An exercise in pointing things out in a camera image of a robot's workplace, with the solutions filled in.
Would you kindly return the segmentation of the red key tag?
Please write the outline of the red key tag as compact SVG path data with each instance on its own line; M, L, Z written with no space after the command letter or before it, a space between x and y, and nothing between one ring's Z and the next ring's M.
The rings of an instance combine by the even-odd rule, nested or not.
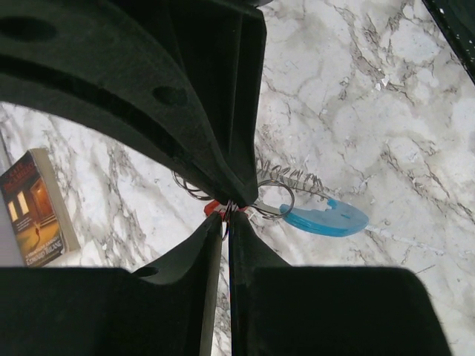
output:
M232 201L228 201L225 204L221 204L217 200L212 200L209 202L203 209L204 214L209 217L213 213L217 213L221 216L222 221L227 220L231 211L241 211L245 212L247 207L240 208L237 204Z

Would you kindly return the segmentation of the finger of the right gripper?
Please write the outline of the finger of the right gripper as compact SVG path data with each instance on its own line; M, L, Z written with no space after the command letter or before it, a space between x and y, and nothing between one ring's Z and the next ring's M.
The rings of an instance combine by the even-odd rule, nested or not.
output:
M164 1L173 54L190 84L165 89L178 148L166 166L213 198L258 195L254 135L266 44L257 1Z
M188 79L112 1L3 1L1 100L92 128L241 201Z

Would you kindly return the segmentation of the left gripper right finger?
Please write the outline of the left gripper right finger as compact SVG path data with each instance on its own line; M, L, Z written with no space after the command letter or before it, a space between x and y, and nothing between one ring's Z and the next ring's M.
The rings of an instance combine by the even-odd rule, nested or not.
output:
M247 216L229 221L234 355L449 355L428 293L405 268L291 266Z

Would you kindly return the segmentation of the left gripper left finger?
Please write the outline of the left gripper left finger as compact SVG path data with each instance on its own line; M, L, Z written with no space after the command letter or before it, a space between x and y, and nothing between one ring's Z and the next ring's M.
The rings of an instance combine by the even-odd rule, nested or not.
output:
M222 220L135 272L3 268L3 355L209 355Z

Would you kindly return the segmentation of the metal keyring holder blue handle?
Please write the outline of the metal keyring holder blue handle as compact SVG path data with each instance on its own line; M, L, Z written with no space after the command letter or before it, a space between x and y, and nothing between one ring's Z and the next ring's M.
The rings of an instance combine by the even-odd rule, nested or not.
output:
M255 160L259 188L279 188L290 198L288 203L278 206L256 200L248 209L260 214L265 220L283 220L288 225L311 234L327 237L348 237L364 230L369 217L360 209L330 197L317 174L283 165L273 165L259 156ZM210 196L194 187L176 172L172 173L175 183L196 200L211 202ZM230 235L230 216L224 237Z

